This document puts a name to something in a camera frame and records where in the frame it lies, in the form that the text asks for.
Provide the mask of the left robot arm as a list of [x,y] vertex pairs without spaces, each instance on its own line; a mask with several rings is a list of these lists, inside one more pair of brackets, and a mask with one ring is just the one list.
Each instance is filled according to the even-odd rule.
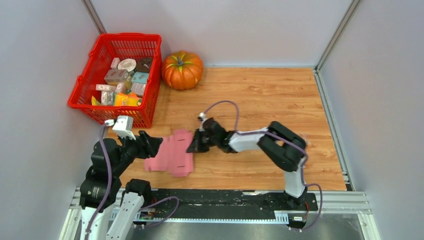
[[120,177],[135,159],[155,157],[163,141],[163,138],[152,137],[143,130],[135,138],[99,138],[91,154],[92,165],[80,186],[82,240],[126,238],[135,214],[152,203],[153,194],[149,181],[131,179],[122,193],[119,213],[109,225],[122,186]]

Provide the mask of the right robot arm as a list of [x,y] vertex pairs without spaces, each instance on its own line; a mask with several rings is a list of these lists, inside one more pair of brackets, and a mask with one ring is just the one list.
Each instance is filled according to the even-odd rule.
[[296,210],[305,204],[308,191],[303,170],[307,158],[306,146],[302,137],[277,121],[257,130],[227,131],[209,118],[195,130],[186,152],[206,153],[211,147],[217,147],[227,154],[263,151],[283,171],[284,200],[290,209]]

